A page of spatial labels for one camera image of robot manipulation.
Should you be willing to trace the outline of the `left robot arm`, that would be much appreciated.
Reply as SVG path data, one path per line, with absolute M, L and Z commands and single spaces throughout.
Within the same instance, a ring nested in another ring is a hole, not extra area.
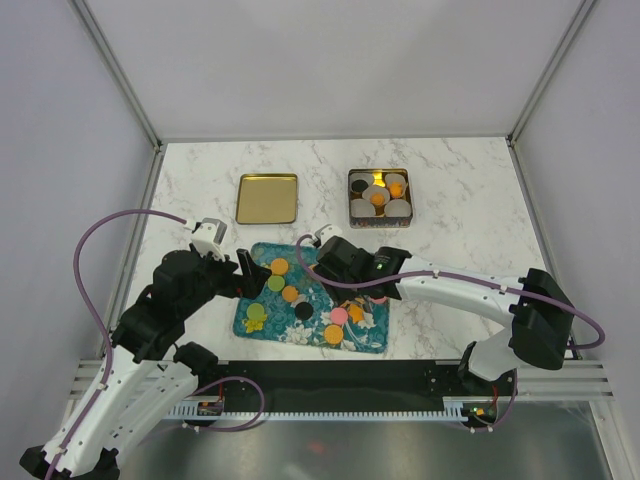
M 161 378 L 135 390 L 184 334 L 186 321 L 217 296 L 254 299 L 270 276 L 249 252 L 230 260 L 195 248 L 166 254 L 152 282 L 121 316 L 99 373 L 65 425 L 19 464 L 37 479 L 116 479 L 136 446 L 180 400 L 208 394 L 219 380 L 218 358 L 189 342 L 178 347 Z

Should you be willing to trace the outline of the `black round cookie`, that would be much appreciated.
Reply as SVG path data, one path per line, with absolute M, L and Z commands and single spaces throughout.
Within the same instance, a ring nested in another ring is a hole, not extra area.
M 294 314 L 301 321 L 309 320 L 313 313 L 313 306 L 309 302 L 300 302 L 294 307 Z
M 351 191 L 356 194 L 361 194 L 367 188 L 368 188 L 368 183 L 362 179 L 358 179 L 351 184 Z

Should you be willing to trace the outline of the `orange flower cookie top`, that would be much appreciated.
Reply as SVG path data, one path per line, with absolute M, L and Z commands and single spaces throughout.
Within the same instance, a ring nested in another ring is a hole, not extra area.
M 400 198 L 404 194 L 404 186 L 400 182 L 391 183 L 388 189 L 392 198 Z

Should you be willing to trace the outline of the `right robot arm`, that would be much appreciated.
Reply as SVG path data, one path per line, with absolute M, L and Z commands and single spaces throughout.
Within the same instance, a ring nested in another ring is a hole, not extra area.
M 524 277 L 491 276 L 445 270 L 393 247 L 370 253 L 338 235 L 313 244 L 313 272 L 339 303 L 362 296 L 426 301 L 501 325 L 498 333 L 466 347 L 456 372 L 466 393 L 483 394 L 525 365 L 557 371 L 564 364 L 572 305 L 543 270 L 532 268 Z

